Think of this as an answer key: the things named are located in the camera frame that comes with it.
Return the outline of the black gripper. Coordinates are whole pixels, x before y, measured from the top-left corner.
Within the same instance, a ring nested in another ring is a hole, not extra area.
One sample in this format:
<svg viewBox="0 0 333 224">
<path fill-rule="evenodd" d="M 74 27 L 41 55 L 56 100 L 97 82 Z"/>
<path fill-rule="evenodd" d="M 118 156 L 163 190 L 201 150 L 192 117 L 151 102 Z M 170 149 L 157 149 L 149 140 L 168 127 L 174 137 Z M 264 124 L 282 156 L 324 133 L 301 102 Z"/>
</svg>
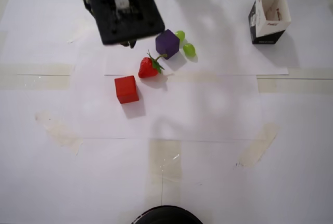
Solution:
<svg viewBox="0 0 333 224">
<path fill-rule="evenodd" d="M 136 41 L 162 33 L 165 24 L 155 0 L 83 0 L 104 45 L 134 48 Z"/>
</svg>

